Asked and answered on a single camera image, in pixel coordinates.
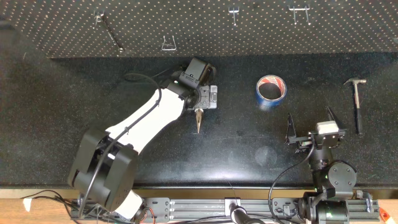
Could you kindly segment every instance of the black countertop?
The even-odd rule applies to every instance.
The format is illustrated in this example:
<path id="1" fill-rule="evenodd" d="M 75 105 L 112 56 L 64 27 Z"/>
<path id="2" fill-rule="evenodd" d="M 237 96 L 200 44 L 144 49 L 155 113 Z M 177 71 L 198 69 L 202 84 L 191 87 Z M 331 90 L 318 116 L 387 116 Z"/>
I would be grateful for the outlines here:
<path id="1" fill-rule="evenodd" d="M 1 187 L 67 187 L 80 139 L 93 124 L 114 125 L 153 94 L 146 83 L 129 83 L 128 71 L 156 74 L 190 58 L 71 58 L 49 60 L 34 49 L 1 49 Z M 326 107 L 349 128 L 333 150 L 358 170 L 357 186 L 398 187 L 397 54 L 302 54 L 205 57 L 219 73 L 218 108 L 206 111 L 200 134 L 194 114 L 169 124 L 140 154 L 134 187 L 270 187 L 304 154 L 284 144 L 287 113 L 298 136 L 327 121 Z M 283 103 L 257 108 L 254 87 L 264 75 L 287 85 Z M 359 86 L 365 137 L 355 134 L 352 77 Z M 312 184 L 299 167 L 280 187 Z"/>

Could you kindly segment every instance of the pegboard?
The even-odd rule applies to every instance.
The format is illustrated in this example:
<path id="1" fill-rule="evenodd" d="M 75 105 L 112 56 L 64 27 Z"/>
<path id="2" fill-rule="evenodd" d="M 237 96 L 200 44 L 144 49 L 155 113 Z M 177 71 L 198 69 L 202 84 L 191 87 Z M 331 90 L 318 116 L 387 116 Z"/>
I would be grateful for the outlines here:
<path id="1" fill-rule="evenodd" d="M 305 11 L 289 6 L 308 6 Z M 4 19 L 47 57 L 176 57 L 398 51 L 397 1 L 6 1 Z M 236 26 L 232 7 L 239 7 Z M 95 26 L 105 12 L 107 31 Z M 177 50 L 161 50 L 173 44 Z"/>

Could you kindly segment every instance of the hammer head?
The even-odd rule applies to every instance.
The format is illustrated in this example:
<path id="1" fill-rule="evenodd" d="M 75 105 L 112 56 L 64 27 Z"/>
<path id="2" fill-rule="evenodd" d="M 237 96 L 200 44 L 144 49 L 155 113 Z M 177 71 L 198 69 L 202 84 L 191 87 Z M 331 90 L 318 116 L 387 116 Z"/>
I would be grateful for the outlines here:
<path id="1" fill-rule="evenodd" d="M 366 79 L 365 78 L 358 78 L 358 77 L 350 78 L 344 84 L 349 83 L 349 82 L 353 82 L 354 85 L 357 85 L 359 83 L 365 84 L 366 83 Z"/>

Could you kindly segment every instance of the hammer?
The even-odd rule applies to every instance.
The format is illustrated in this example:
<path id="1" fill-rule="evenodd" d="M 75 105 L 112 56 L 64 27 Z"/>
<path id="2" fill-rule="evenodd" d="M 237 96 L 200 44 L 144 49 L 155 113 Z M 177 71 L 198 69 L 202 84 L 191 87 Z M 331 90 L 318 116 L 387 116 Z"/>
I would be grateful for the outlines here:
<path id="1" fill-rule="evenodd" d="M 349 80 L 347 80 L 347 82 L 345 82 L 344 84 L 348 83 L 348 82 L 353 82 L 354 85 L 354 90 L 355 90 L 355 105 L 356 105 L 356 130 L 358 132 L 358 136 L 363 137 L 364 133 L 362 131 L 362 116 L 361 116 L 361 110 L 359 109 L 359 96 L 358 96 L 358 84 L 362 83 L 365 84 L 366 83 L 366 79 L 360 79 L 358 77 L 356 78 L 350 78 Z"/>

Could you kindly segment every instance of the roll of tape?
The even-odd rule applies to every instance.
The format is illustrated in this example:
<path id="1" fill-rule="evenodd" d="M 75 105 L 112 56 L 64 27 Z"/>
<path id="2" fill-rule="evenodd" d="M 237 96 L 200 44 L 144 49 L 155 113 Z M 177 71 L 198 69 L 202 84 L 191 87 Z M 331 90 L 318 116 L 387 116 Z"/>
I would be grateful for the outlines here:
<path id="1" fill-rule="evenodd" d="M 266 75 L 257 82 L 256 98 L 262 108 L 279 105 L 286 96 L 286 84 L 276 75 Z"/>

